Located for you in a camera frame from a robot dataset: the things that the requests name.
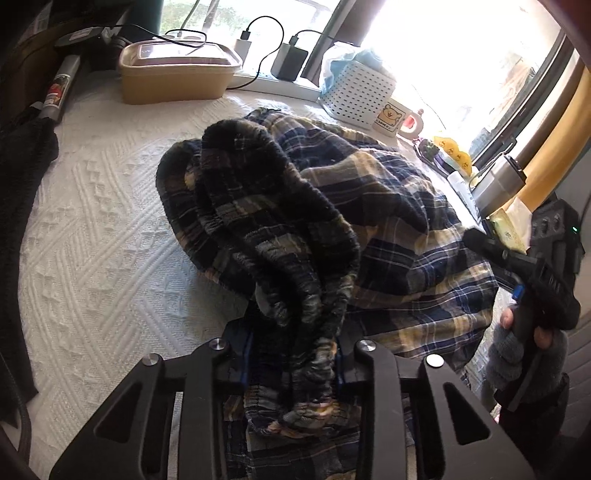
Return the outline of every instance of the power strip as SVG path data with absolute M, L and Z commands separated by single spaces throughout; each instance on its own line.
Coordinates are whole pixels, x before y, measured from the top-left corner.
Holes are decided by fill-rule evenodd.
M 256 75 L 256 71 L 239 71 L 234 74 L 230 81 L 229 87 L 237 87 L 250 80 Z M 320 89 L 311 81 L 305 78 L 298 77 L 295 82 L 286 82 L 285 80 L 277 80 L 270 73 L 260 73 L 259 77 L 241 90 L 248 90 L 250 92 L 271 93 L 273 95 L 283 95 L 286 97 L 299 98 L 301 100 L 308 100 L 315 102 L 320 95 Z

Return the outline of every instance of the cartoon bear mug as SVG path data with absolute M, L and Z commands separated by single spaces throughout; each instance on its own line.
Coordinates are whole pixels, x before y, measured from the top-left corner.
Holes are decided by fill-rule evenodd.
M 402 129 L 402 124 L 409 116 L 414 118 L 413 128 L 410 130 Z M 374 130 L 389 137 L 396 137 L 396 134 L 398 134 L 409 140 L 417 138 L 423 130 L 423 126 L 423 119 L 418 113 L 413 112 L 393 98 L 388 100 L 374 122 Z

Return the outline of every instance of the white charger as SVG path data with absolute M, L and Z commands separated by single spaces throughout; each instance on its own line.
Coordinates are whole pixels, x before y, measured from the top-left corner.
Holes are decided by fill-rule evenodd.
M 242 59 L 242 65 L 246 62 L 246 56 L 248 51 L 251 49 L 252 42 L 248 40 L 251 33 L 248 30 L 243 30 L 240 38 L 237 38 L 234 42 L 234 51 L 238 53 L 238 56 Z

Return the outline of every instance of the metal bolt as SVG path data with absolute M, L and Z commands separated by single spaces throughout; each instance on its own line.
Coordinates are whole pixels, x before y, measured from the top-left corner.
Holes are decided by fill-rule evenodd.
M 146 367 L 151 367 L 153 365 L 156 365 L 158 363 L 158 360 L 160 358 L 158 357 L 157 353 L 148 353 L 147 355 L 144 355 L 142 357 L 142 363 L 146 366 Z
M 375 342 L 373 340 L 360 340 L 357 342 L 357 348 L 362 352 L 373 352 L 375 350 Z
M 436 353 L 432 353 L 431 355 L 427 355 L 427 365 L 433 368 L 442 367 L 444 364 L 443 357 L 441 355 L 437 355 Z
M 228 342 L 225 341 L 223 338 L 214 338 L 213 340 L 209 341 L 209 348 L 212 350 L 224 350 Z

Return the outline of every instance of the white wall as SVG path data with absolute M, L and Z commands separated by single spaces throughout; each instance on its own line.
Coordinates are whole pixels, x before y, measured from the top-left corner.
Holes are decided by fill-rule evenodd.
M 591 193 L 591 148 L 589 147 L 588 143 L 586 153 L 556 188 L 558 198 L 566 200 L 579 215 Z M 591 208 L 583 220 L 581 240 L 586 255 L 581 263 L 581 272 L 574 287 L 574 295 L 581 304 L 583 316 L 591 312 Z

